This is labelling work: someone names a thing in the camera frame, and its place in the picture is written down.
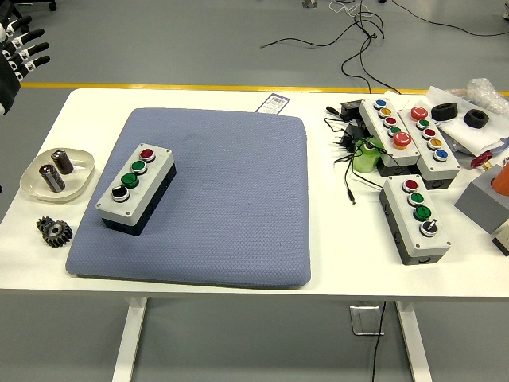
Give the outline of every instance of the gray pad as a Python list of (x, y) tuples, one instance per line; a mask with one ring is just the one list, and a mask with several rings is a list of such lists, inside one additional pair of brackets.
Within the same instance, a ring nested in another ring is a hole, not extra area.
[[(108, 229), (95, 203), (139, 143), (173, 151), (177, 175), (140, 236)], [(239, 287), (306, 284), (306, 135), (294, 117), (137, 109), (72, 240), (74, 275)]]

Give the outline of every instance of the gray floor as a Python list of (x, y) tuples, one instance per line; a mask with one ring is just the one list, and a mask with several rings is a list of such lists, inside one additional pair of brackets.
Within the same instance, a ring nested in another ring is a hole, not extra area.
[[(361, 87), (340, 73), (363, 40), (350, 30), (323, 49), (317, 43), (351, 22), (328, 2), (303, 10), (300, 0), (59, 0), (20, 6), (32, 29), (46, 30), (50, 64), (31, 83), (239, 84)], [(503, 1), (399, 0), (426, 18), (476, 33), (509, 30)], [(419, 21), (394, 4), (365, 0), (385, 21), (386, 39), (364, 55), (372, 75), (396, 88), (464, 88), (487, 77), (509, 90), (508, 36), (471, 37)], [(360, 74), (358, 61), (347, 70)], [(0, 117), (0, 218), (72, 89), (23, 88)], [(116, 298), (0, 295), (0, 380), (110, 380), (126, 303)], [(433, 380), (505, 381), (509, 305), (418, 304)], [(369, 380), (372, 338), (352, 336), (346, 302), (307, 300), (153, 300), (134, 380)], [(377, 380), (410, 380), (394, 306), (379, 350)]]

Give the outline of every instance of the metal gear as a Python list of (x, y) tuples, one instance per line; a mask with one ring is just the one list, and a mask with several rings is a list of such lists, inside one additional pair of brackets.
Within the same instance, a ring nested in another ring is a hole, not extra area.
[(41, 219), (39, 219), (37, 221), (37, 229), (41, 232), (41, 233), (44, 233), (45, 231), (45, 228), (48, 227), (48, 225), (50, 224), (53, 224), (53, 219), (49, 216), (46, 216), (46, 217), (42, 217)]
[(42, 237), (51, 247), (62, 247), (72, 238), (72, 230), (69, 224), (57, 220), (46, 226), (42, 232)]

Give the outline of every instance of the yellow floor line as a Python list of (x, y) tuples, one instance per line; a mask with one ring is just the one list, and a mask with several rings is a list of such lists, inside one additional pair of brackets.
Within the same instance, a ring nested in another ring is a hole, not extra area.
[[(32, 89), (156, 89), (156, 90), (219, 90), (233, 92), (315, 92), (315, 93), (364, 93), (367, 88), (315, 88), (302, 86), (251, 86), (251, 85), (176, 85), (176, 84), (103, 84), (78, 82), (22, 82), (22, 88)], [(372, 88), (376, 94), (384, 93), (386, 88)], [(426, 94), (427, 89), (399, 89), (402, 94)], [(499, 91), (502, 96), (509, 96), (509, 91)]]

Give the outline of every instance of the gray box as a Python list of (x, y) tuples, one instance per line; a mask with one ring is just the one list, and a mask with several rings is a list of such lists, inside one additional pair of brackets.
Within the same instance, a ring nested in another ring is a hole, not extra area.
[(474, 179), (454, 204), (484, 231), (493, 233), (509, 219), (509, 197), (492, 188), (492, 180), (502, 171), (494, 165)]

